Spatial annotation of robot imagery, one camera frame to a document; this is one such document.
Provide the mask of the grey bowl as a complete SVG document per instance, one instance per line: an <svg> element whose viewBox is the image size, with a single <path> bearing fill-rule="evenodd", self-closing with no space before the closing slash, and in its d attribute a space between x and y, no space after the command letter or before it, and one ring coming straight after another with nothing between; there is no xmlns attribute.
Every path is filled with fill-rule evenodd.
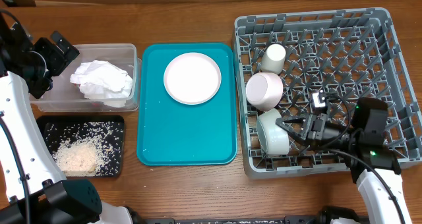
<svg viewBox="0 0 422 224"><path fill-rule="evenodd" d="M288 133L276 124L282 116L273 108L258 116L256 129L262 151L267 156L287 155L290 151Z"/></svg>

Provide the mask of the teal serving tray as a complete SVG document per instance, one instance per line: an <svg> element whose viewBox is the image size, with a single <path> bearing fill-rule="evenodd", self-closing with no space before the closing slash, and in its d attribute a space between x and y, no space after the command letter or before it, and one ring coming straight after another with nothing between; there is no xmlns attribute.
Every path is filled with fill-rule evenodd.
<svg viewBox="0 0 422 224"><path fill-rule="evenodd" d="M216 95L199 105L171 98L164 86L168 64L184 53L202 53L220 68ZM137 156L148 166L225 165L237 155L233 52L224 43L160 43L142 56Z"/></svg>

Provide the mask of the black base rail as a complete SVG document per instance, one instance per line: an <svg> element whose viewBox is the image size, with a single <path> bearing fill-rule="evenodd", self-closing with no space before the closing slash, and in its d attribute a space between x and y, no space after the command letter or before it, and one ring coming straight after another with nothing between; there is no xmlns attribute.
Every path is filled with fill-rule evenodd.
<svg viewBox="0 0 422 224"><path fill-rule="evenodd" d="M319 223L319 216L315 215L287 215L279 218L242 218L242 219L183 219L150 218L147 224L314 224Z"/></svg>

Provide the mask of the pink plate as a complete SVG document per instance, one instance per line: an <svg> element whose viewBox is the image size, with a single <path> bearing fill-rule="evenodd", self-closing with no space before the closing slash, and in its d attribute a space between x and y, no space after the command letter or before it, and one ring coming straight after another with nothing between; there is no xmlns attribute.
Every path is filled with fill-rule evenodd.
<svg viewBox="0 0 422 224"><path fill-rule="evenodd" d="M175 101L199 105L212 99L220 89L222 74L217 63L203 53L175 57L164 71L164 87Z"/></svg>

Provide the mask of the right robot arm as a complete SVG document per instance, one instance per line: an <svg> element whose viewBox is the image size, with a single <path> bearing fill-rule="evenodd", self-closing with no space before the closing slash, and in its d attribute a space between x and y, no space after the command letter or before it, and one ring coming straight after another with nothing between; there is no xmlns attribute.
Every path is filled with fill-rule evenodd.
<svg viewBox="0 0 422 224"><path fill-rule="evenodd" d="M344 158L370 223L411 223L400 164L384 145L387 104L376 98L359 98L347 116L346 126L331 123L324 113L278 118L275 124L314 152Z"/></svg>

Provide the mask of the white napkin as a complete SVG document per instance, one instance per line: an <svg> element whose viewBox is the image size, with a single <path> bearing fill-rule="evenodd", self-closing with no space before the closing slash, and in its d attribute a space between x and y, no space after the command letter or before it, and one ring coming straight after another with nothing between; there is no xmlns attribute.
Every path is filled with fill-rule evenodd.
<svg viewBox="0 0 422 224"><path fill-rule="evenodd" d="M131 94L133 79L127 71L108 61L94 60L82 63L70 76L87 99L127 98Z"/></svg>

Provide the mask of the grey dishwasher rack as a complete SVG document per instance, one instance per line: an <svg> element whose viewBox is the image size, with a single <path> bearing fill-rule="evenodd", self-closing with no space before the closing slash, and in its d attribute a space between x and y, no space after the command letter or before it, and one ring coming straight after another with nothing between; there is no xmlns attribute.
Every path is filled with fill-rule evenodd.
<svg viewBox="0 0 422 224"><path fill-rule="evenodd" d="M329 107L335 123L362 97L388 104L385 146L402 168L421 163L421 110L390 13L383 8L240 16L234 23L233 51L239 95L245 173L252 179L299 177L345 171L342 158L314 153L291 142L286 155L269 156L258 141L260 111L246 99L247 81L261 69L268 46L286 49L280 73L284 84L277 110L282 116L311 111L317 90L342 97Z"/></svg>

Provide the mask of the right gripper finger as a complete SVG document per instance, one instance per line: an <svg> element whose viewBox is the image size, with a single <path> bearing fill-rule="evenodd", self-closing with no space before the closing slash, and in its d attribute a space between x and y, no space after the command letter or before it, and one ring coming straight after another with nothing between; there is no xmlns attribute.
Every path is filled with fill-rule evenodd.
<svg viewBox="0 0 422 224"><path fill-rule="evenodd" d="M293 115L288 117L280 117L276 119L276 125L280 128L306 128L312 120L311 114Z"/></svg>
<svg viewBox="0 0 422 224"><path fill-rule="evenodd" d="M293 140L295 140L298 144L310 144L308 139L309 129L307 128L300 128L299 131L295 131L291 127L285 128L285 131Z"/></svg>

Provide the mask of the pink bowl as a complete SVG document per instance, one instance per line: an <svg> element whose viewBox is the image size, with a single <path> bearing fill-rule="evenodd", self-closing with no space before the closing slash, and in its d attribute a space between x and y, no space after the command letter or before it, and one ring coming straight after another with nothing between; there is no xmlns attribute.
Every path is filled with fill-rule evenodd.
<svg viewBox="0 0 422 224"><path fill-rule="evenodd" d="M254 74L246 84L247 101L260 111L269 111L279 104L283 95L282 79L272 72Z"/></svg>

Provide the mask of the cream cup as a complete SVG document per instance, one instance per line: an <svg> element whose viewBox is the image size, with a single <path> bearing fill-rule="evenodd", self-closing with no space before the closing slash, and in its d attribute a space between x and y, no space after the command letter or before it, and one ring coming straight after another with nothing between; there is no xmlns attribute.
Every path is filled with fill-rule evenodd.
<svg viewBox="0 0 422 224"><path fill-rule="evenodd" d="M285 47L278 43L273 43L267 47L262 57L260 70L262 72L280 74L283 70L285 59Z"/></svg>

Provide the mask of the clear plastic bin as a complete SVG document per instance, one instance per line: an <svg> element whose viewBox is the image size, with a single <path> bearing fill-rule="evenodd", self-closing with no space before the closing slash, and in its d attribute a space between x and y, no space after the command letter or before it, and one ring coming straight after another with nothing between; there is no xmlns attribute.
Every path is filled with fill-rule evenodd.
<svg viewBox="0 0 422 224"><path fill-rule="evenodd" d="M141 60L137 57L135 45L131 43L80 44L76 48L80 55L53 79L52 90L40 99L30 97L30 103L44 112L109 112L135 111L139 107L139 76ZM82 64L94 60L108 61L123 69L133 79L131 94L127 98L87 99L76 84L70 83L70 76ZM100 101L101 107L93 107L90 101Z"/></svg>

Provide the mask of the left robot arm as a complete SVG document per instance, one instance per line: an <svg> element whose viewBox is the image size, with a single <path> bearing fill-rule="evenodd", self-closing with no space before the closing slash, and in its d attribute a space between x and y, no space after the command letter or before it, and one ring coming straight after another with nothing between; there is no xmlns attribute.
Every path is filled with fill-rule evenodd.
<svg viewBox="0 0 422 224"><path fill-rule="evenodd" d="M37 126L30 97L40 98L77 58L59 32L36 43L16 20L1 20L1 166L9 206L2 223L142 223L137 212L101 201L94 185L69 180Z"/></svg>

